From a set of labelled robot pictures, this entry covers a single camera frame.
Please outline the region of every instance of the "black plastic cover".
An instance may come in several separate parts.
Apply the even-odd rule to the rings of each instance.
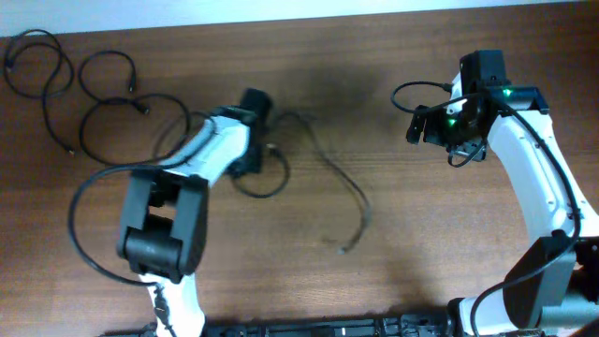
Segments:
[[[418,106],[416,110],[426,109],[425,106]],[[424,124],[427,121],[427,117],[419,114],[414,114],[412,116],[412,123],[410,123],[410,128],[405,133],[405,138],[408,140],[410,144],[418,145],[420,143],[420,135],[424,130]]]
[[[197,268],[206,245],[208,181],[165,171],[134,171],[121,214],[117,254],[131,271],[151,272],[177,284]],[[174,219],[149,212],[173,205]]]
[[[461,93],[476,93],[482,87],[509,85],[502,51],[475,51],[460,59]]]
[[[570,239],[563,231],[555,234],[539,238],[505,276],[505,280],[534,271],[562,252]],[[535,277],[504,289],[505,310],[516,327],[536,328],[544,307],[562,305],[576,262],[575,252],[566,253]]]
[[[260,173],[262,170],[262,137],[266,134],[266,120],[271,107],[272,102],[265,92],[249,88],[243,93],[238,108],[250,111],[255,117],[244,119],[235,116],[236,111],[234,110],[226,112],[232,113],[229,117],[239,119],[250,127],[250,141],[246,153],[231,163],[226,169],[226,173],[234,177],[240,177],[246,173]]]

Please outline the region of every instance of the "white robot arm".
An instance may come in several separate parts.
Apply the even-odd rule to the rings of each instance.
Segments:
[[[441,87],[451,99],[408,110],[394,97],[416,84]],[[599,257],[594,253],[599,218],[565,163],[538,89],[512,86],[500,51],[476,51],[461,58],[452,84],[408,82],[395,90],[392,102],[414,114],[408,141],[418,144],[424,132],[425,142],[447,148],[454,167],[484,160],[489,145],[504,165],[526,222],[531,247],[505,281],[492,288],[496,291],[449,303],[454,335],[575,328],[599,317]],[[455,165],[454,154],[467,159]],[[583,269],[573,271],[576,262]]]
[[[521,115],[545,140],[569,177],[577,196],[578,207],[584,215],[580,236],[599,236],[599,218],[584,198],[563,159],[553,134],[551,118],[538,110],[523,111]],[[530,244],[541,237],[550,237],[556,229],[561,229],[571,236],[574,232],[574,220],[571,214],[569,216],[572,210],[563,183],[528,130],[515,117],[499,116],[490,129],[488,140],[490,148],[502,161],[516,192]],[[460,303],[461,324],[464,331],[471,335],[473,331],[469,317],[474,301],[475,298],[470,298]],[[502,290],[482,301],[476,313],[476,325],[481,335],[518,330],[505,311]]]
[[[184,164],[131,175],[117,251],[142,282],[156,285],[148,291],[158,337],[198,337],[202,332],[205,316],[194,271],[206,239],[208,190],[225,171],[239,175],[259,170],[256,139],[269,109],[266,94],[249,89],[239,107],[219,108],[190,142],[160,163],[181,162],[201,148]],[[177,210],[174,219],[152,214],[152,207],[168,204]]]

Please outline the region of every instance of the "wood grain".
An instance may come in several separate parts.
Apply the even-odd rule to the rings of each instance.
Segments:
[[[246,87],[265,90],[278,110],[313,115],[330,155],[371,196],[372,228],[354,252],[336,255],[330,242],[346,240],[358,225],[354,200],[314,157],[306,135],[283,128],[273,137],[293,168],[283,194],[249,199],[227,179],[212,190],[208,246],[197,271],[209,321],[378,315],[473,296],[502,280],[527,247],[497,158],[454,169],[443,149],[408,144],[410,116],[390,105],[390,91],[405,81],[450,81],[464,54],[504,50],[508,77],[544,94],[563,154],[588,201],[599,205],[598,9],[502,7],[59,38],[75,64],[93,51],[128,52],[141,93],[174,94],[192,109],[235,104]],[[30,90],[40,90],[53,62],[39,55],[27,54],[15,70]],[[36,71],[19,76],[20,66]],[[103,60],[86,79],[103,95],[124,95],[127,72],[120,60]],[[51,142],[39,102],[15,96],[5,83],[0,98],[0,335],[92,336],[153,320],[145,290],[92,271],[66,236],[68,202],[100,166]],[[401,101],[445,98],[414,89]],[[75,142],[91,104],[77,86],[53,99],[59,134]],[[149,144],[178,113],[162,103],[148,117],[103,112],[88,140],[123,160],[148,157]],[[274,164],[267,170],[272,174],[254,183],[273,183],[279,172]],[[124,192],[124,175],[100,183],[77,220],[90,254],[129,274],[115,254]]]

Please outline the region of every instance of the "wire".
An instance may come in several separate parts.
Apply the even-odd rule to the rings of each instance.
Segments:
[[[49,44],[49,43],[45,43],[45,42],[30,42],[30,43],[24,44],[23,46],[21,46],[20,48],[18,48],[16,51],[13,52],[13,49],[15,49],[17,42],[19,40],[21,40],[22,38],[24,38],[25,36],[32,34],[32,33],[42,33],[42,34],[48,36],[52,40],[52,42],[55,44],[55,46],[52,44]],[[22,91],[21,89],[17,88],[17,86],[15,86],[15,84],[12,82],[12,79],[8,75],[13,72],[13,67],[15,66],[16,60],[19,58],[19,56],[21,56],[24,51],[27,51],[27,50],[29,50],[31,48],[35,48],[35,47],[47,48],[52,51],[55,51],[58,54],[58,60],[56,62],[56,66],[54,67],[52,73],[49,75],[48,79],[44,82],[43,87],[42,87],[42,92],[40,95],[27,93],[27,92]],[[50,87],[51,87],[52,83],[54,82],[54,80],[56,79],[56,77],[58,76],[58,74],[60,74],[63,62],[65,62],[66,65],[68,66],[68,70],[69,70],[68,81],[65,83],[65,85],[62,88],[58,89],[57,91],[51,92]],[[44,125],[46,127],[46,130],[50,134],[50,137],[58,145],[60,145],[63,149],[65,149],[66,152],[70,153],[71,155],[75,154],[75,150],[73,149],[73,147],[68,145],[64,140],[62,140],[60,137],[58,137],[58,135],[56,135],[56,133],[54,132],[54,130],[51,126],[50,115],[48,112],[48,98],[49,97],[57,97],[59,95],[64,94],[70,88],[71,84],[73,83],[74,74],[75,74],[75,71],[73,69],[73,64],[71,63],[70,59],[64,53],[60,43],[58,42],[58,39],[51,33],[47,32],[45,30],[41,30],[41,29],[32,29],[32,30],[28,30],[28,31],[24,31],[24,32],[20,33],[19,35],[11,38],[10,41],[8,42],[7,48],[4,53],[3,69],[4,69],[4,71],[3,71],[4,80],[7,83],[8,87],[15,94],[22,96],[22,97],[30,98],[30,99],[39,99],[41,101]]]
[[[480,154],[481,151],[483,151],[485,149],[485,147],[487,146],[487,140],[486,139],[482,139],[480,140],[480,143],[478,143],[478,145],[476,146],[476,148],[470,153],[468,154],[468,156],[466,157],[466,159],[464,159],[463,161],[461,161],[459,164],[454,164],[453,163],[453,156],[455,154],[455,150],[451,150],[449,152],[449,156],[447,157],[447,163],[449,163],[450,166],[458,169],[461,168],[463,166],[465,166],[466,164],[470,163],[471,161],[473,161],[473,159],[475,159],[475,157]]]
[[[67,217],[67,223],[66,223],[67,229],[68,229],[68,238],[70,239],[71,243],[75,247],[75,251],[79,254],[79,256],[83,259],[83,261],[85,263],[87,263],[90,267],[92,267],[92,269],[94,269],[95,271],[101,273],[102,275],[110,278],[111,280],[120,282],[125,285],[130,285],[130,286],[157,286],[158,285],[157,282],[141,282],[141,281],[125,278],[123,276],[113,273],[112,271],[108,271],[104,267],[100,266],[97,262],[95,262],[87,253],[85,253],[85,251],[83,250],[83,248],[80,245],[79,240],[77,239],[77,234],[75,232],[75,213],[76,213],[77,206],[80,202],[80,199],[81,199],[83,193],[91,185],[93,185],[94,183],[96,183],[98,180],[100,180],[102,178],[105,178],[107,176],[110,176],[111,174],[115,174],[118,172],[125,172],[125,171],[132,171],[132,170],[158,171],[158,170],[162,170],[162,169],[174,169],[174,168],[177,168],[178,166],[186,163],[189,159],[191,159],[194,155],[196,155],[199,151],[201,151],[204,148],[204,146],[208,142],[210,142],[213,139],[213,137],[216,135],[216,122],[214,121],[214,119],[211,117],[211,115],[208,115],[205,113],[203,114],[203,116],[204,116],[204,118],[206,118],[207,121],[210,121],[212,124],[211,134],[201,144],[199,144],[198,147],[192,153],[188,154],[187,156],[185,156],[178,162],[173,163],[173,164],[168,164],[168,165],[146,165],[146,164],[143,164],[143,165],[119,165],[119,166],[114,166],[114,167],[110,167],[110,168],[104,168],[104,169],[98,171],[97,173],[93,174],[87,181],[85,181],[78,187],[78,189],[75,192],[75,195],[73,196],[73,198],[71,199],[71,202],[68,207],[68,217]]]
[[[194,121],[193,117],[197,117],[197,116],[202,117],[205,113],[206,112],[203,112],[203,111],[189,112],[190,116],[192,117],[192,124],[191,124],[191,130],[190,130],[191,134],[196,134],[203,125],[203,123],[197,124]],[[184,118],[185,118],[185,115],[181,115],[181,116],[177,117],[176,119],[174,119],[172,122],[170,122],[165,127],[165,130],[160,134],[160,136],[158,136],[158,140],[156,141],[156,143],[153,146],[153,150],[152,150],[153,157],[158,157],[160,155],[160,148],[162,147],[162,144],[167,140],[168,135],[170,135],[172,130],[181,122],[181,119],[184,119]]]
[[[121,56],[127,61],[129,66],[131,67],[131,75],[129,77],[129,83],[127,86],[127,90],[129,93],[133,93],[136,90],[136,88],[137,88],[137,70],[135,68],[135,62],[133,62],[133,59],[131,58],[131,56],[127,55],[126,53],[124,53],[122,51],[114,51],[114,50],[98,51],[98,52],[93,53],[90,56],[86,57],[83,60],[83,62],[81,62],[79,70],[77,71],[77,79],[79,80],[81,89],[83,90],[83,92],[85,94],[87,94],[89,97],[93,98],[97,102],[103,102],[104,104],[123,104],[123,103],[126,104],[128,102],[127,98],[113,97],[113,98],[103,99],[103,98],[98,97],[97,95],[92,93],[91,90],[89,90],[87,88],[87,85],[85,85],[85,81],[83,81],[83,69],[90,63],[90,61],[94,60],[95,58],[97,58],[99,56],[106,56],[106,55]]]
[[[434,107],[430,107],[430,108],[426,108],[426,109],[420,109],[420,110],[411,110],[411,109],[407,109],[406,107],[404,107],[403,105],[401,105],[400,103],[398,103],[398,101],[395,99],[395,96],[397,95],[397,93],[405,88],[405,87],[409,87],[412,85],[429,85],[429,86],[434,86],[434,87],[438,87],[443,89],[444,91],[451,93],[451,88],[452,88],[452,84],[450,83],[438,83],[438,82],[433,82],[433,81],[409,81],[406,82],[402,85],[400,85],[399,87],[395,88],[395,90],[393,90],[393,92],[391,93],[391,103],[393,103],[393,105],[404,112],[407,113],[412,113],[415,115],[424,115],[424,114],[429,114],[431,112],[435,112],[438,111],[440,108],[444,108],[450,104],[459,102],[463,99],[468,99],[468,98],[474,98],[476,96],[480,96],[480,94],[468,94],[468,95],[463,95],[462,97],[458,97],[455,99],[451,99],[446,101],[445,103],[441,103],[439,105],[436,105]]]
[[[137,162],[132,162],[132,163],[117,163],[117,162],[113,162],[110,161],[108,159],[102,158],[100,155],[96,154],[94,151],[92,151],[90,149],[90,147],[87,145],[87,142],[85,140],[85,130],[86,130],[86,126],[87,123],[89,121],[89,119],[99,111],[100,107],[105,106],[107,103],[105,103],[107,100],[102,100],[102,101],[98,101],[95,105],[93,105],[83,116],[83,119],[81,120],[81,124],[80,124],[80,128],[79,128],[79,142],[80,142],[80,146],[81,146],[81,150],[87,154],[90,158],[94,159],[95,161],[97,161],[98,163],[104,164],[106,166],[117,166],[117,165],[142,165],[142,164],[150,164],[150,163],[155,163],[155,162],[159,162],[162,160],[165,160],[169,157],[171,157],[173,154],[175,154],[177,151],[179,151],[183,145],[185,144],[185,142],[189,139],[190,137],[190,132],[191,132],[191,113],[189,112],[189,109],[185,106],[185,104],[183,104],[183,102],[173,96],[173,95],[167,95],[167,94],[147,94],[147,95],[142,95],[139,96],[137,98],[134,99],[127,99],[127,102],[125,104],[131,105],[135,107],[135,104],[138,104],[141,100],[147,99],[147,98],[153,98],[153,97],[159,97],[159,98],[164,98],[166,100],[170,100],[172,102],[175,102],[177,105],[179,105],[179,107],[181,108],[182,111],[182,118],[184,118],[185,120],[185,129],[183,134],[181,135],[179,141],[177,141],[177,143],[173,146],[172,149],[170,149],[170,151],[168,151],[166,154],[161,155],[161,156],[157,156],[154,155],[151,159],[146,159],[146,160],[141,160],[141,161],[137,161]],[[119,99],[119,97],[114,97],[114,98],[109,98],[108,101],[116,101],[116,99]]]
[[[282,113],[282,114],[278,115],[277,117],[275,117],[275,119],[272,121],[271,130],[276,129],[276,126],[283,119],[286,119],[286,118],[293,118],[299,122],[299,124],[304,128],[304,130],[310,137],[310,140],[312,141],[312,144],[314,146],[314,150],[316,151],[316,153],[318,154],[320,159],[326,165],[328,165],[330,168],[332,168],[333,171],[336,174],[338,174],[344,181],[346,181],[349,184],[349,186],[351,186],[351,188],[354,190],[354,192],[356,192],[356,194],[359,196],[359,200],[361,201],[361,204],[359,205],[359,207],[360,207],[359,228],[356,230],[354,235],[349,239],[349,241],[347,241],[347,243],[344,244],[342,247],[340,247],[338,250],[338,253],[340,255],[347,254],[356,247],[356,245],[358,244],[358,242],[364,235],[364,232],[370,226],[371,221],[372,221],[373,206],[372,206],[371,202],[369,201],[368,197],[366,196],[366,194],[364,193],[364,191],[362,190],[362,188],[358,185],[358,183],[356,183],[356,181],[354,181],[339,165],[337,165],[332,159],[329,158],[329,156],[327,155],[325,150],[320,145],[320,142],[318,141],[318,137],[316,136],[314,129],[312,128],[312,124],[310,123],[310,121],[305,119],[305,117],[303,117],[302,115],[300,115],[296,112]]]
[[[281,150],[279,150],[279,148],[277,148],[276,145],[267,144],[267,147],[269,148],[269,154],[272,155],[273,157],[275,157],[279,161],[279,163],[281,163],[281,166],[283,166],[283,171],[284,171],[283,179],[281,180],[279,185],[277,187],[275,187],[272,191],[270,191],[269,193],[261,194],[261,193],[250,191],[246,187],[244,187],[242,184],[240,184],[240,179],[241,179],[242,175],[241,176],[231,175],[231,182],[233,183],[233,187],[235,187],[236,190],[238,190],[240,193],[244,194],[247,197],[251,197],[251,198],[274,197],[274,196],[278,195],[281,191],[283,191],[285,189],[285,187],[287,186],[287,183],[289,183],[289,178],[291,178],[291,167],[289,166],[289,162],[287,161],[287,158],[285,158],[285,155],[283,154],[283,152],[281,152]]]
[[[170,337],[177,337],[177,334],[175,333],[175,329],[172,328],[171,325],[167,326],[167,330],[170,333]]]

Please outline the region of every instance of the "brown wooden surface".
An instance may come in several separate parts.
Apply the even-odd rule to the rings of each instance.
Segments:
[[[281,110],[316,119],[330,154],[364,186],[373,226],[357,249],[335,243],[357,226],[343,184],[290,126],[274,137],[293,176],[280,196],[241,196],[222,179],[212,190],[208,246],[197,271],[209,320],[297,319],[400,312],[445,305],[503,279],[527,247],[519,205],[493,154],[462,169],[442,148],[405,141],[410,116],[390,91],[404,81],[451,81],[458,61],[476,49],[504,50],[508,77],[545,95],[555,133],[578,184],[599,205],[599,7],[594,4],[503,7],[334,19],[190,26],[59,36],[75,64],[104,49],[128,52],[139,92],[180,97],[192,109],[235,104],[251,86]],[[4,49],[6,40],[0,47]],[[15,78],[39,90],[50,58],[29,53]],[[128,69],[119,61],[90,67],[90,86],[122,95]],[[410,106],[445,99],[406,90]],[[101,167],[68,157],[48,137],[38,101],[0,84],[0,335],[90,336],[153,320],[144,289],[91,270],[66,236],[66,208],[78,184]],[[51,101],[52,122],[77,140],[91,105],[75,85]],[[153,105],[139,117],[105,110],[88,139],[112,159],[145,158],[161,125],[175,115]],[[258,183],[278,179],[271,175]],[[91,255],[127,273],[115,254],[125,176],[86,195],[78,229]]]

